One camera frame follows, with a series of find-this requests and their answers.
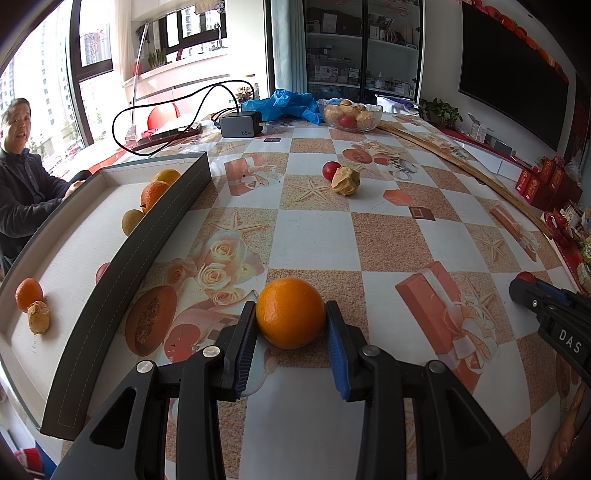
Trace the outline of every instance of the man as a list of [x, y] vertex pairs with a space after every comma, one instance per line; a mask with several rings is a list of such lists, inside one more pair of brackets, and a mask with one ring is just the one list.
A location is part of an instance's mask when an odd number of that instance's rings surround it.
[[1, 129], [0, 265], [7, 273], [35, 231], [90, 172], [80, 172], [72, 184], [46, 172], [41, 157], [25, 148], [31, 133], [31, 106], [24, 98], [10, 103]]

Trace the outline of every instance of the power adapter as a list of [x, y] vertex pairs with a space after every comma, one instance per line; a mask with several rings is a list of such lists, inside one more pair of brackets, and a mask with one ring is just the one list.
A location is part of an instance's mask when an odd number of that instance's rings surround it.
[[250, 138], [262, 132], [259, 111], [232, 112], [219, 119], [223, 138]]

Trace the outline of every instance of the blue plastic bag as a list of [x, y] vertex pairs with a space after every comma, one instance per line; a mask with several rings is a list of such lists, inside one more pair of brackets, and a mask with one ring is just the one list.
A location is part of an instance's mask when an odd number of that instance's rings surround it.
[[258, 110], [265, 122], [276, 120], [282, 115], [293, 115], [313, 124], [321, 121], [318, 102], [311, 93], [294, 93], [289, 90], [275, 90], [270, 98], [263, 100], [247, 100], [242, 104], [243, 112]]

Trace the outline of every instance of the cabinet door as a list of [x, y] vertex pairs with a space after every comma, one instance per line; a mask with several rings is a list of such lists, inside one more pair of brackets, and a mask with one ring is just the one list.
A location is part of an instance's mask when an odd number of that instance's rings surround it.
[[308, 91], [360, 101], [362, 0], [304, 0]]
[[368, 0], [365, 100], [414, 99], [421, 61], [422, 0]]

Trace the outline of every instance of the dark jacket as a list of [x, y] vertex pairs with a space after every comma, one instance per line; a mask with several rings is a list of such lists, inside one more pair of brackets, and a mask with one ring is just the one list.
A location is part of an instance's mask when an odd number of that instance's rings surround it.
[[46, 172], [41, 157], [0, 148], [0, 264], [4, 273], [45, 219], [61, 203], [70, 184]]

